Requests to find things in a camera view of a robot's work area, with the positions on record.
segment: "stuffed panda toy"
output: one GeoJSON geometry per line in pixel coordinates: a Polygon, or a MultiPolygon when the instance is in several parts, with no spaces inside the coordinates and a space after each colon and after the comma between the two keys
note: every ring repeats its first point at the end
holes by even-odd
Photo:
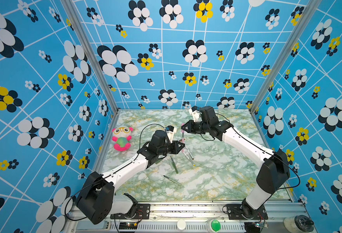
{"type": "Polygon", "coordinates": [[[117,151],[125,151],[131,147],[131,144],[128,142],[131,140],[132,136],[132,127],[119,127],[113,129],[113,141],[116,142],[114,145],[114,149],[117,151]]]}

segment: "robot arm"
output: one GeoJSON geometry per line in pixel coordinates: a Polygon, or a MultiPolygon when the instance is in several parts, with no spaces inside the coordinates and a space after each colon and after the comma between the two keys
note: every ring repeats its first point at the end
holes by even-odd
{"type": "Polygon", "coordinates": [[[77,197],[76,206],[93,224],[98,224],[108,214],[124,213],[124,216],[133,217],[137,210],[136,199],[127,193],[116,196],[114,193],[136,173],[158,161],[159,155],[178,154],[185,144],[172,141],[175,132],[173,126],[168,126],[166,132],[157,130],[151,141],[128,161],[103,174],[91,173],[77,197]]]}
{"type": "Polygon", "coordinates": [[[257,209],[289,179],[286,154],[281,150],[274,152],[263,147],[243,135],[229,122],[219,121],[210,106],[199,110],[194,106],[189,112],[193,120],[188,121],[181,129],[194,134],[209,133],[212,137],[237,148],[260,168],[254,189],[242,202],[242,215],[247,219],[254,217],[257,209]]]}

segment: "marble tabletop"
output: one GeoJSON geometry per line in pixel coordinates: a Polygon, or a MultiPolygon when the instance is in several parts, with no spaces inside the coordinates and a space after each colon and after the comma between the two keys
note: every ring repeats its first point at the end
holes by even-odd
{"type": "MultiPolygon", "coordinates": [[[[227,117],[243,134],[262,145],[263,141],[248,110],[215,109],[216,113],[227,117]]],[[[166,127],[172,125],[178,130],[174,140],[181,139],[180,126],[191,120],[187,110],[121,110],[117,127],[134,128],[131,147],[119,152],[113,148],[106,156],[102,172],[111,170],[131,158],[139,149],[141,130],[149,124],[157,123],[166,127]]],[[[148,126],[141,136],[141,144],[150,141],[157,125],[148,126]]],[[[129,193],[138,201],[186,201],[186,200],[242,200],[255,186],[259,168],[236,148],[219,140],[205,141],[200,135],[184,134],[185,144],[194,156],[193,166],[183,153],[171,155],[178,174],[171,166],[168,155],[158,164],[139,172],[124,183],[117,194],[129,193]],[[164,178],[169,176],[183,186],[164,178]]],[[[277,191],[271,199],[289,199],[285,190],[277,191]]]]}

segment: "blue patterned wall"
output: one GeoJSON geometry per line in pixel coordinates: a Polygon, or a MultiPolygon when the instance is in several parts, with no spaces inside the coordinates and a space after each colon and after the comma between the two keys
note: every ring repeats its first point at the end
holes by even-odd
{"type": "Polygon", "coordinates": [[[0,232],[60,232],[111,122],[73,29],[59,1],[0,0],[0,232]]]}
{"type": "Polygon", "coordinates": [[[307,3],[74,1],[125,109],[250,107],[307,3]]]}
{"type": "Polygon", "coordinates": [[[255,114],[318,232],[342,233],[341,0],[322,1],[255,114]]]}

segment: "green marker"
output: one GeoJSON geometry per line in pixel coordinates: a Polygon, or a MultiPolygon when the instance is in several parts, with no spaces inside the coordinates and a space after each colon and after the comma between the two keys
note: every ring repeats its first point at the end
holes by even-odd
{"type": "Polygon", "coordinates": [[[166,177],[167,179],[169,179],[170,181],[174,182],[175,184],[178,184],[180,186],[183,186],[182,184],[180,184],[179,182],[177,182],[176,180],[172,179],[172,178],[169,178],[168,176],[164,176],[166,177]]]}
{"type": "Polygon", "coordinates": [[[176,164],[175,164],[175,162],[173,161],[172,157],[171,157],[171,163],[172,163],[173,168],[174,168],[175,171],[176,171],[176,174],[179,174],[179,172],[177,171],[177,168],[176,168],[176,164]]]}

